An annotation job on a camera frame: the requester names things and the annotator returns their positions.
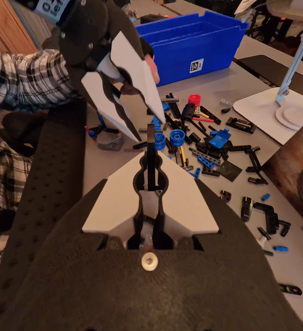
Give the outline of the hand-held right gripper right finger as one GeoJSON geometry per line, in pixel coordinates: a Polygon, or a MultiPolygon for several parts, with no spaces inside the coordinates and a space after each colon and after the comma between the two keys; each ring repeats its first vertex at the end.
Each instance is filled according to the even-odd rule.
{"type": "Polygon", "coordinates": [[[168,181],[161,197],[164,232],[175,242],[192,235],[218,233],[219,226],[195,178],[162,152],[158,152],[158,156],[162,159],[160,170],[168,181]]]}

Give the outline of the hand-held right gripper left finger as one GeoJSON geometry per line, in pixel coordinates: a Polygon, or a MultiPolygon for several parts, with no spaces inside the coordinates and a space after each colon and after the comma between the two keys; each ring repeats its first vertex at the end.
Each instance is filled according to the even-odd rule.
{"type": "Polygon", "coordinates": [[[82,227],[84,233],[119,237],[126,242],[135,234],[134,216],[139,208],[139,195],[133,179],[141,170],[140,153],[110,175],[82,227]]]}

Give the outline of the blue plastic bin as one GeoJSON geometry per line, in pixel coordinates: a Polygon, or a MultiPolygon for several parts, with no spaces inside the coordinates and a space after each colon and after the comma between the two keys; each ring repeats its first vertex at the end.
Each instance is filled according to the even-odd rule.
{"type": "Polygon", "coordinates": [[[205,11],[136,26],[153,48],[157,86],[228,68],[248,23],[205,11]]]}

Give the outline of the blue toy wheel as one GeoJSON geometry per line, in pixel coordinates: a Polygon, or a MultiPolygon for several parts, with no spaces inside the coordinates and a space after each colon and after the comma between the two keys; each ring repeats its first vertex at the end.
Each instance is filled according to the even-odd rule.
{"type": "Polygon", "coordinates": [[[154,135],[154,141],[155,141],[155,149],[160,151],[165,148],[166,145],[166,137],[161,132],[156,132],[154,135]]]}
{"type": "Polygon", "coordinates": [[[180,147],[185,141],[185,132],[180,129],[175,129],[170,132],[170,143],[172,146],[180,147]]]}

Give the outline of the black beam piece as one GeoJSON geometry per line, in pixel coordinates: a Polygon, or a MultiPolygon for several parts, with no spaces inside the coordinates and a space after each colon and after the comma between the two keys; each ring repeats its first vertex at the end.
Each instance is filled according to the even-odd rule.
{"type": "Polygon", "coordinates": [[[155,192],[164,188],[164,176],[156,172],[161,171],[162,158],[155,148],[155,125],[147,126],[147,151],[140,159],[141,170],[137,173],[137,188],[148,192],[155,192]]]}

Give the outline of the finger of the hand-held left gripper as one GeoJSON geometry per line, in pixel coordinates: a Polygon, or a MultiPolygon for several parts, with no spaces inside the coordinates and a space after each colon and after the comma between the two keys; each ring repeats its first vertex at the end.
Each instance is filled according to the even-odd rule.
{"type": "Polygon", "coordinates": [[[165,124],[164,109],[150,66],[145,59],[141,59],[122,31],[112,39],[111,50],[96,70],[116,81],[130,80],[145,105],[165,124]]]}
{"type": "Polygon", "coordinates": [[[113,93],[113,85],[107,77],[98,72],[87,72],[81,80],[85,90],[96,106],[98,112],[117,129],[135,142],[141,137],[127,115],[127,109],[113,93]]]}

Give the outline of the blue angled beam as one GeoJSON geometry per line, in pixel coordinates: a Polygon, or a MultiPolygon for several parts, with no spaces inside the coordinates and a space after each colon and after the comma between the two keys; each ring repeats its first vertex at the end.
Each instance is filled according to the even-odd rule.
{"type": "Polygon", "coordinates": [[[205,168],[209,169],[209,170],[212,170],[215,166],[216,166],[216,163],[213,162],[213,161],[208,161],[207,159],[205,159],[204,157],[202,156],[198,156],[198,162],[205,168]]]}

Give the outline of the blue angled panel piece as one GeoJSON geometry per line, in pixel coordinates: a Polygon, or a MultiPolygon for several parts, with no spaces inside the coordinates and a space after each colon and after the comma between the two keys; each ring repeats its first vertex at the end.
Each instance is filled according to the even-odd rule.
{"type": "Polygon", "coordinates": [[[212,147],[220,149],[228,142],[231,134],[229,133],[229,129],[226,127],[224,130],[211,131],[210,136],[211,140],[209,141],[209,144],[212,147]]]}

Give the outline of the black rectangular frame piece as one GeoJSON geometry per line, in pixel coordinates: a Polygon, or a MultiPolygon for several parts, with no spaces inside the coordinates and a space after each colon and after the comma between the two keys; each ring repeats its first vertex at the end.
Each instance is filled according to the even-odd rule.
{"type": "Polygon", "coordinates": [[[254,125],[252,122],[232,117],[228,119],[226,125],[249,134],[253,134],[257,129],[257,126],[254,125]]]}

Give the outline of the grey motor brick assembly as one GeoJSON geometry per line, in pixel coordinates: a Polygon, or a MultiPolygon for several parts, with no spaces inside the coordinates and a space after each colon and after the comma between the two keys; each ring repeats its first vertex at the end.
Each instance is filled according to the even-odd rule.
{"type": "Polygon", "coordinates": [[[109,128],[106,126],[103,117],[96,110],[100,124],[96,127],[88,128],[85,130],[89,137],[95,141],[101,150],[105,151],[120,151],[123,146],[123,136],[118,129],[109,128]]]}

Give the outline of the person's left hand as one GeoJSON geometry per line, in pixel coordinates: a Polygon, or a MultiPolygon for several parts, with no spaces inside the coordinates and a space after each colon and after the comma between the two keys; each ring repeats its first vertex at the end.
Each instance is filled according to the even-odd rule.
{"type": "MultiPolygon", "coordinates": [[[[150,54],[146,54],[145,61],[149,65],[154,82],[157,85],[160,82],[160,78],[158,75],[157,66],[154,62],[154,55],[150,56],[150,54]]],[[[130,85],[127,81],[124,81],[124,83],[120,89],[120,93],[123,95],[137,95],[137,94],[139,94],[139,91],[137,89],[135,89],[132,85],[130,85]]]]}

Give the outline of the black square panel piece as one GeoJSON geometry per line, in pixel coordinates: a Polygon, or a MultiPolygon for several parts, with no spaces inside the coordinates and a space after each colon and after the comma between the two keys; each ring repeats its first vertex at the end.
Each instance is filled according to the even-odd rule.
{"type": "Polygon", "coordinates": [[[226,160],[219,166],[218,171],[221,176],[230,182],[234,182],[234,180],[236,180],[236,178],[241,174],[242,169],[226,160]]]}

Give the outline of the dark printed toy box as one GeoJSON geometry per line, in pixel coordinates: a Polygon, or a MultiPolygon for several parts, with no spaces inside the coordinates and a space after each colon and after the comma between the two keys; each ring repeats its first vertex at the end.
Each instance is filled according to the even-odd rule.
{"type": "Polygon", "coordinates": [[[263,171],[303,218],[303,127],[263,165],[263,171]]]}

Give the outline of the person's left forearm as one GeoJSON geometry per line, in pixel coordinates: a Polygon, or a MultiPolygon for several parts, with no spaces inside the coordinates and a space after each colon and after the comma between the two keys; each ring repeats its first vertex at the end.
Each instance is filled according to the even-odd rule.
{"type": "Polygon", "coordinates": [[[33,114],[80,99],[65,65],[54,49],[30,55],[0,51],[0,110],[33,114]]]}

